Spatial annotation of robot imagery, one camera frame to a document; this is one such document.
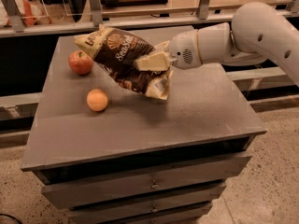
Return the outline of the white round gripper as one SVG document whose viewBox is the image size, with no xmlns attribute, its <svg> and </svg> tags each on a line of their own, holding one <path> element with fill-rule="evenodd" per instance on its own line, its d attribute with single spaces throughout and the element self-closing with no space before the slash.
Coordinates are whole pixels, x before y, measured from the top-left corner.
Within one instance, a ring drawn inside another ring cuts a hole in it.
<svg viewBox="0 0 299 224">
<path fill-rule="evenodd" d="M 170 64 L 165 52 L 169 52 L 172 65 L 178 69 L 187 70 L 202 65 L 196 30 L 180 33 L 170 41 L 164 41 L 154 47 L 159 52 L 134 60 L 134 65 L 139 71 L 166 71 Z"/>
</svg>

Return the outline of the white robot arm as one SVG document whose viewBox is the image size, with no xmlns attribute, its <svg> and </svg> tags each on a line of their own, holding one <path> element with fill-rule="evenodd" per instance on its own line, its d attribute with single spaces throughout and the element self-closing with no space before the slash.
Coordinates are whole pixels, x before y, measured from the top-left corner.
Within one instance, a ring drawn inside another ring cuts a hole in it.
<svg viewBox="0 0 299 224">
<path fill-rule="evenodd" d="M 299 31 L 267 4 L 247 3 L 231 22 L 175 35 L 134 60 L 140 71 L 186 70 L 208 63 L 253 65 L 269 60 L 299 85 Z"/>
</svg>

